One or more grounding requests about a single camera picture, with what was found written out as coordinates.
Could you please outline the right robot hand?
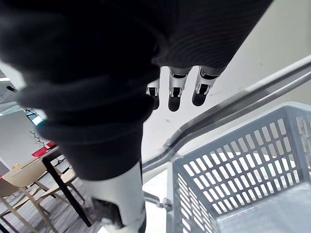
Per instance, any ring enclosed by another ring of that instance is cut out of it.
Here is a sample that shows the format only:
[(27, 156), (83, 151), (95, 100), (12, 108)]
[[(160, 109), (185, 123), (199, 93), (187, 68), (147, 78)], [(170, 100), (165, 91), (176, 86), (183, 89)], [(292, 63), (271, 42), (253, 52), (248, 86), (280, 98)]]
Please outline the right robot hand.
[(146, 229), (146, 94), (162, 66), (219, 75), (269, 0), (3, 0), (0, 59), (19, 71), (18, 103), (42, 110), (55, 142), (112, 232)]

